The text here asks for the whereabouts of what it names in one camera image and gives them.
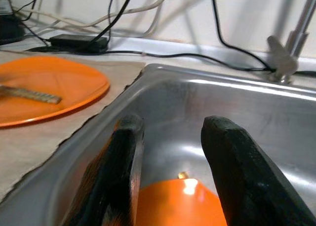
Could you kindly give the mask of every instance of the orange plate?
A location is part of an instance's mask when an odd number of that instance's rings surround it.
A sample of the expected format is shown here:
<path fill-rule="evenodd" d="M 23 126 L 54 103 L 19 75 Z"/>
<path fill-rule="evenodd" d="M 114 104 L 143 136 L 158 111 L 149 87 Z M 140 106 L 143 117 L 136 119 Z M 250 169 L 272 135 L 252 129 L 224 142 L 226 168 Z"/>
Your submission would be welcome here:
<path fill-rule="evenodd" d="M 137 226 L 226 226 L 219 198 L 196 179 L 176 179 L 140 190 Z"/>
<path fill-rule="evenodd" d="M 64 114 L 90 103 L 110 87 L 105 75 L 73 61 L 35 56 L 0 65 L 0 84 L 60 96 L 48 104 L 0 95 L 0 127 L 25 124 Z"/>

